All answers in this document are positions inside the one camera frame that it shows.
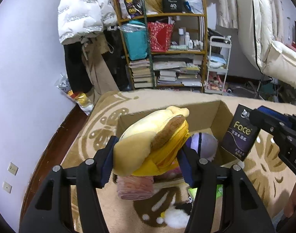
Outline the person's right hand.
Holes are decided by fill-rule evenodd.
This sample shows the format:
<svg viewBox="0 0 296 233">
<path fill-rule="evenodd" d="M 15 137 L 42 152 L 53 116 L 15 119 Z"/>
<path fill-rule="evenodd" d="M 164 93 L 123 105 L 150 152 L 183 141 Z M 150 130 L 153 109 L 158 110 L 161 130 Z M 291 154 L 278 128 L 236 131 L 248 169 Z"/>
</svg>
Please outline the person's right hand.
<svg viewBox="0 0 296 233">
<path fill-rule="evenodd" d="M 293 187 L 290 198 L 288 199 L 288 202 L 284 208 L 284 215 L 287 218 L 290 218 L 294 214 L 295 208 L 296 208 L 296 183 Z"/>
</svg>

